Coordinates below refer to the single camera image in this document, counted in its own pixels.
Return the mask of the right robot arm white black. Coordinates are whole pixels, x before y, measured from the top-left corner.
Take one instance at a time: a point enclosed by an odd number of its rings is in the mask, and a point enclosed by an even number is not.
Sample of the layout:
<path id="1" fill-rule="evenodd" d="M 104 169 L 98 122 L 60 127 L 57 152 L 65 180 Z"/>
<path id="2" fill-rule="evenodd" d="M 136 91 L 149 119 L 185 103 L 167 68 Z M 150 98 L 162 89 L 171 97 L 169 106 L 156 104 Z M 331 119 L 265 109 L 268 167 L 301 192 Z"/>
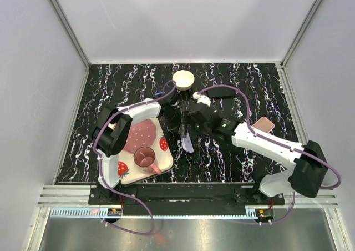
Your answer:
<path id="1" fill-rule="evenodd" d="M 228 145 L 253 151 L 282 165 L 285 170 L 256 181 L 253 201 L 265 204 L 280 193 L 297 192 L 315 198 L 328 171 L 321 146 L 287 141 L 265 133 L 232 116 L 221 116 L 205 103 L 193 103 L 181 115 L 184 136 L 210 137 Z"/>

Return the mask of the lilac cased phone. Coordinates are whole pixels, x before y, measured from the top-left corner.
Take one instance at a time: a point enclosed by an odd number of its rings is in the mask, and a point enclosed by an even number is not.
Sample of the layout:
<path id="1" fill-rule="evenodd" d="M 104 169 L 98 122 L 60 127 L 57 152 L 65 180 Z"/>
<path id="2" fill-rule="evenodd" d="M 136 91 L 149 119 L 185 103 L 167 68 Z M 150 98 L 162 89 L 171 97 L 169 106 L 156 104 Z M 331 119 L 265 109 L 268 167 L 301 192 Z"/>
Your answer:
<path id="1" fill-rule="evenodd" d="M 194 148 L 193 148 L 190 136 L 189 136 L 189 132 L 187 131 L 186 127 L 184 127 L 184 126 L 180 127 L 179 134 L 180 134 L 183 150 L 188 153 L 193 153 Z"/>

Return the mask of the pink phone case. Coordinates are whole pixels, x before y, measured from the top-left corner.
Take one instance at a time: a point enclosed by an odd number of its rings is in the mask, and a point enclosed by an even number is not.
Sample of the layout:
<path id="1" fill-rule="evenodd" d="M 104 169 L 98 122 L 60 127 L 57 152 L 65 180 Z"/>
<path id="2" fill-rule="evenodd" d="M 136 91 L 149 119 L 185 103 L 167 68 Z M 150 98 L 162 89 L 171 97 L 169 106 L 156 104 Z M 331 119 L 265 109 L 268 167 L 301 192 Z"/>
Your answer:
<path id="1" fill-rule="evenodd" d="M 252 125 L 252 127 L 264 133 L 270 133 L 275 125 L 267 117 L 261 117 Z"/>

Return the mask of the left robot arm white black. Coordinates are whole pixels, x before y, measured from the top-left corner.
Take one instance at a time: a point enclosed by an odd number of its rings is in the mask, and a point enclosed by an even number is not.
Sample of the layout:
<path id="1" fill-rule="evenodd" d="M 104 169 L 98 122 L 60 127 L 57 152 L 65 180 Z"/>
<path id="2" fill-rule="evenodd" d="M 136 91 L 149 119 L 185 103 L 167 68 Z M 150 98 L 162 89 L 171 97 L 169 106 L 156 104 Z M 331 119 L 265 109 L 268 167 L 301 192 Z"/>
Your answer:
<path id="1" fill-rule="evenodd" d="M 106 106 L 100 112 L 92 132 L 92 141 L 93 152 L 98 160 L 98 182 L 104 187 L 100 197 L 107 204 L 116 203 L 120 197 L 120 191 L 116 188 L 120 183 L 118 158 L 129 139 L 131 127 L 147 119 L 171 114 L 168 108 L 175 104 L 178 95 L 177 91 L 171 90 L 129 106 Z"/>

